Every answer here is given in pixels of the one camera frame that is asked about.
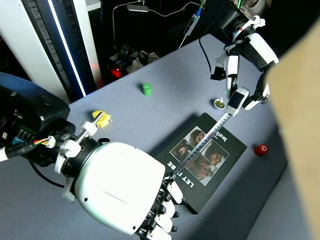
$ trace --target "small cup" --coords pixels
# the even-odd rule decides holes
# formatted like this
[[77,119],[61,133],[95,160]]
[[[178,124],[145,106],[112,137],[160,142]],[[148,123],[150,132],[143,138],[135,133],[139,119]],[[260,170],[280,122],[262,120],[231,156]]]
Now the small cup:
[[223,109],[226,108],[226,103],[225,103],[225,101],[222,100],[221,103],[220,103],[220,101],[221,101],[221,99],[216,99],[216,100],[214,100],[214,102],[213,102],[213,106],[214,106],[214,108],[217,109],[217,110],[223,110]]

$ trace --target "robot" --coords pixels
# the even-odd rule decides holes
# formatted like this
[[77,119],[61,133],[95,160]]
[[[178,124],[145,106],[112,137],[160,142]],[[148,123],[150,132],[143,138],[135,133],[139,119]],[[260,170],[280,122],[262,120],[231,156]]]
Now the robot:
[[[211,72],[213,80],[226,79],[226,95],[230,98],[225,119],[218,121],[221,128],[242,106],[250,110],[268,101],[270,92],[264,76],[279,60],[256,33],[256,28],[265,24],[263,19],[254,16],[248,20],[229,1],[217,19],[216,24],[232,39]],[[239,54],[263,72],[251,96],[249,90],[236,84]],[[175,172],[165,173],[164,165],[134,146],[107,138],[94,140],[97,123],[106,117],[104,112],[92,122],[83,122],[77,136],[75,125],[67,121],[70,109],[61,99],[9,74],[0,73],[0,79],[0,102],[6,103],[0,114],[0,162],[23,156],[33,167],[54,164],[55,172],[66,177],[63,196],[70,202],[77,199],[97,221],[144,240],[172,239],[169,233],[177,231],[177,227],[171,218],[179,216],[174,204],[184,201],[175,175],[195,155],[190,153]],[[123,179],[114,181],[117,176],[113,169],[119,161],[127,170]],[[139,191],[141,184],[148,191]]]

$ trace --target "tape measure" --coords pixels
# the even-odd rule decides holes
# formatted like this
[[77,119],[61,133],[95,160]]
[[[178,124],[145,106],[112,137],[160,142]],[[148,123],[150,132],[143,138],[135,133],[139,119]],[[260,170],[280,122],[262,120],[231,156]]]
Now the tape measure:
[[199,156],[201,149],[205,148],[210,140],[216,135],[216,133],[224,126],[224,124],[232,117],[231,113],[226,112],[210,129],[210,131],[204,136],[204,138],[194,147],[194,149],[186,156],[186,158],[181,162],[180,166],[174,171],[175,175],[178,175],[185,166],[188,165],[193,159]]

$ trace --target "red cylinder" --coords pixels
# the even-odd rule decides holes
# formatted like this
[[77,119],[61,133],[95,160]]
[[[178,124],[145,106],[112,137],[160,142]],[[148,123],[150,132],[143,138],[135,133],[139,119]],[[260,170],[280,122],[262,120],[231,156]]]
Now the red cylinder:
[[269,152],[269,148],[267,145],[265,144],[261,144],[260,146],[257,146],[255,149],[254,149],[254,153],[258,156],[262,156],[262,155],[265,155]]

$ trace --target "green cap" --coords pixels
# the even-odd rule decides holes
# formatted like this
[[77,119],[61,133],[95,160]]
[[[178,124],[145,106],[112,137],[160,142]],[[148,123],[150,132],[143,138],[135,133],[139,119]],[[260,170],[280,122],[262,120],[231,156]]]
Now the green cap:
[[143,94],[150,96],[152,94],[152,85],[150,83],[143,84]]

